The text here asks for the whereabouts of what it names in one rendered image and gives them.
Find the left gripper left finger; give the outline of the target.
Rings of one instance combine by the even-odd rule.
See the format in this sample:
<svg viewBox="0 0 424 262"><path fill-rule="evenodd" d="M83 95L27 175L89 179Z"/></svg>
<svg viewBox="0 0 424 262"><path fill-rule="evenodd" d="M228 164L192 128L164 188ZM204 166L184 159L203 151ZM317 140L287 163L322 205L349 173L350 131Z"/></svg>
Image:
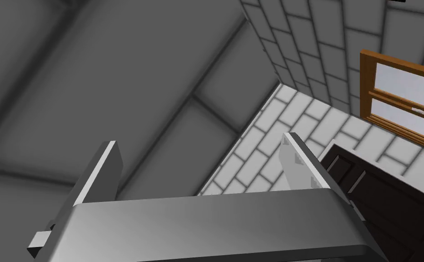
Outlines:
<svg viewBox="0 0 424 262"><path fill-rule="evenodd" d="M115 140L102 142L70 191L55 222L58 223L77 204L113 201L122 169L123 161L118 143Z"/></svg>

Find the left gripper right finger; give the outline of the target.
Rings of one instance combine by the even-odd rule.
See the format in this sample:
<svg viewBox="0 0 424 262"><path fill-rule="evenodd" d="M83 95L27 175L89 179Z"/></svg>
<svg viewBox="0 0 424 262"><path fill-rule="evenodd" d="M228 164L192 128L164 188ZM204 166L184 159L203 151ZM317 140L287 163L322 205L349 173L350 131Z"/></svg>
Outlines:
<svg viewBox="0 0 424 262"><path fill-rule="evenodd" d="M291 190L329 188L346 203L346 194L295 132L283 133L279 160Z"/></svg>

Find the dark brown panelled door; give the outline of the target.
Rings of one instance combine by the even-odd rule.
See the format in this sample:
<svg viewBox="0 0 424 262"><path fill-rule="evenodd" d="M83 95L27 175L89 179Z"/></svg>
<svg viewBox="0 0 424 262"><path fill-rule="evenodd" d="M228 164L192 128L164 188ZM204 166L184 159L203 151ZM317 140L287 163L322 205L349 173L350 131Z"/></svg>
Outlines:
<svg viewBox="0 0 424 262"><path fill-rule="evenodd" d="M333 145L322 166L359 209L389 262L424 262L424 193Z"/></svg>

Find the brown wooden window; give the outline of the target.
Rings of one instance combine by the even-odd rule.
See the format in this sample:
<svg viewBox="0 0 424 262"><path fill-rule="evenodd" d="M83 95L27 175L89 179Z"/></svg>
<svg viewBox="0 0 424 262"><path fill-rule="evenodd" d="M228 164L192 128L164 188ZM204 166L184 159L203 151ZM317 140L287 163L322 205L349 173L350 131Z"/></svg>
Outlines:
<svg viewBox="0 0 424 262"><path fill-rule="evenodd" d="M424 65L363 49L360 117L424 147Z"/></svg>

